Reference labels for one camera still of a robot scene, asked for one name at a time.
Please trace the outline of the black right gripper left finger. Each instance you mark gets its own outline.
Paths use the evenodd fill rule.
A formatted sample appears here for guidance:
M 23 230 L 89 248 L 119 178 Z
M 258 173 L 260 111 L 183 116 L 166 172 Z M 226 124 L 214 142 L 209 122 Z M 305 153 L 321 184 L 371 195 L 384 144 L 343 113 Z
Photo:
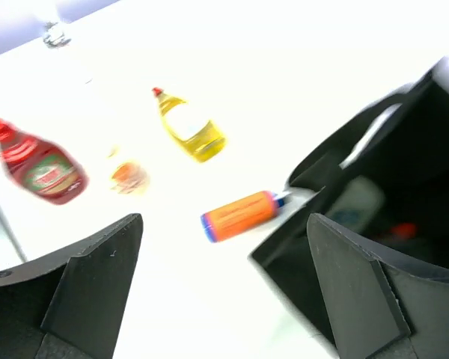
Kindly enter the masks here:
M 142 233 L 130 214 L 0 271 L 0 358 L 112 358 Z

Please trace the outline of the cream lotion pump bottle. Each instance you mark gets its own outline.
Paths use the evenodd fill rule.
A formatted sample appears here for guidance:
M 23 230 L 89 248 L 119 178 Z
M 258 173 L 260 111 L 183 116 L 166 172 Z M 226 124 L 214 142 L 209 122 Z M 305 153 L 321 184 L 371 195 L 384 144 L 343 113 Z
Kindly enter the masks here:
M 143 195 L 150 182 L 143 166 L 120 147 L 111 148 L 106 157 L 106 176 L 117 194 Z

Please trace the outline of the orange blue cologne bottle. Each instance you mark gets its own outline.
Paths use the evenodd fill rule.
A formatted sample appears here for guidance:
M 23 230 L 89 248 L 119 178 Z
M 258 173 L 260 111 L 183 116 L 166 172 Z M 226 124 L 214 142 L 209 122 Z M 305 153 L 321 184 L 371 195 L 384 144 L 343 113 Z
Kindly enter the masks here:
M 276 218 L 289 196 L 288 191 L 259 191 L 205 212 L 201 225 L 211 242 L 223 242 Z

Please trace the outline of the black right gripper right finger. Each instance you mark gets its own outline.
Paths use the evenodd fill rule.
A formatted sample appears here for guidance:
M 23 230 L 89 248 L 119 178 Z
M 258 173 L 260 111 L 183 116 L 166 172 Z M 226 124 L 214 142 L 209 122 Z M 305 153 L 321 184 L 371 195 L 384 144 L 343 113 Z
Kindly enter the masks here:
M 308 242 L 341 358 L 449 358 L 449 269 L 320 214 Z

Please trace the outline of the yellow dish soap bottle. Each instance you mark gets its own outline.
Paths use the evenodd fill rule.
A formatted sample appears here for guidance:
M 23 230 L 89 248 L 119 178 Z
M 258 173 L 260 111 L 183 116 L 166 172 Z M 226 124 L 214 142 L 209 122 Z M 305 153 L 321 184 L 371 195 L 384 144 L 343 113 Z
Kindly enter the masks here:
M 224 149 L 226 137 L 209 116 L 161 88 L 154 87 L 152 92 L 162 125 L 185 153 L 203 163 Z

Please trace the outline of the small clear silver bottle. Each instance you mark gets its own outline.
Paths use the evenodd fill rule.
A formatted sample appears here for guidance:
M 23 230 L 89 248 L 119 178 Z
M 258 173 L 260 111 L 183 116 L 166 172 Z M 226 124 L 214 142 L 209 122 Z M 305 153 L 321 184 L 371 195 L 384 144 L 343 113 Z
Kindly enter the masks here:
M 50 49 L 64 47 L 71 41 L 67 25 L 62 21 L 46 22 L 43 26 L 42 39 Z

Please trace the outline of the red dish soap bottle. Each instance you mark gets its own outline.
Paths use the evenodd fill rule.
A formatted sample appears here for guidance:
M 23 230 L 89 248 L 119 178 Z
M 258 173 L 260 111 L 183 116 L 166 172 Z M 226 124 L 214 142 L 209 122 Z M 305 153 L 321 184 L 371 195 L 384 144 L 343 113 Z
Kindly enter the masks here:
M 70 202 L 88 185 L 82 166 L 66 151 L 1 118 L 0 159 L 17 185 L 55 205 Z

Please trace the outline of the black canvas bag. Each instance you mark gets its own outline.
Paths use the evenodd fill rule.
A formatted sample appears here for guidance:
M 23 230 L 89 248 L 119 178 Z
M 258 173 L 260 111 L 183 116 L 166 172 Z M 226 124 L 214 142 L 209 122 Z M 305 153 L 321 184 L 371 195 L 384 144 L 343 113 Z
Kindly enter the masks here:
M 311 190 L 311 199 L 251 253 L 336 350 L 307 224 L 313 214 L 326 216 L 359 176 L 380 187 L 385 202 L 356 234 L 449 269 L 449 58 L 365 108 L 311 152 L 287 180 L 289 190 Z

